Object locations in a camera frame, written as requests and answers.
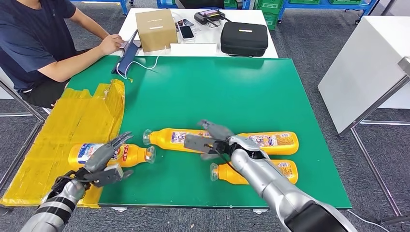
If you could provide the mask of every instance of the man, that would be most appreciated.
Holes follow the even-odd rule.
[[[77,52],[65,18],[103,41]],[[72,76],[119,50],[123,42],[69,0],[0,0],[0,67],[33,105],[53,108]]]

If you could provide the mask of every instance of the yellow plastic bottle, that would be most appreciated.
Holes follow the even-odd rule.
[[[239,134],[257,143],[268,155],[291,155],[299,149],[299,141],[293,132],[262,132]]]
[[[143,142],[145,145],[154,144],[166,150],[200,153],[199,151],[184,148],[185,135],[187,133],[210,137],[209,133],[205,130],[165,128],[154,132],[146,130],[143,135]],[[291,155],[299,148],[297,136],[293,132],[242,133],[239,136],[252,139],[268,155]]]
[[[73,168],[84,166],[91,155],[104,144],[77,144],[71,148],[68,163]],[[140,148],[134,144],[123,144],[113,155],[108,165],[119,163],[123,168],[129,168],[142,162],[153,163],[155,148]]]
[[[289,179],[292,184],[295,184],[298,179],[296,164],[287,159],[271,159],[271,162],[276,165],[280,172]],[[217,165],[215,163],[211,164],[211,180],[226,180],[234,185],[248,185],[247,180],[233,170],[227,163]]]
[[[199,151],[184,148],[185,135],[188,133],[202,137],[211,137],[205,130],[165,128],[160,131],[151,131],[147,129],[143,135],[143,142],[144,145],[154,144],[166,150],[200,153]]]

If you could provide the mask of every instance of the black pants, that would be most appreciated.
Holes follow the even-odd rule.
[[[89,50],[77,51],[76,55],[83,54]],[[57,82],[53,79],[48,79],[37,85],[30,92],[21,93],[21,98],[32,105],[52,109],[63,94],[69,81],[68,79],[65,82]]]

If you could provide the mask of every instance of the bottle cap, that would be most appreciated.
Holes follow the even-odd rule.
[[[156,156],[156,151],[154,146],[150,146],[145,151],[145,161],[148,163],[154,163]]]
[[[211,180],[216,181],[219,179],[218,176],[218,165],[216,163],[211,164]]]
[[[148,146],[151,144],[151,141],[149,140],[149,135],[152,133],[150,129],[146,129],[144,131],[144,134],[142,135],[142,142],[144,143],[145,146]]]

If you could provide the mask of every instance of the brown cardboard box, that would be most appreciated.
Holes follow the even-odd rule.
[[[136,13],[137,28],[144,52],[163,50],[178,43],[171,11],[158,10]]]

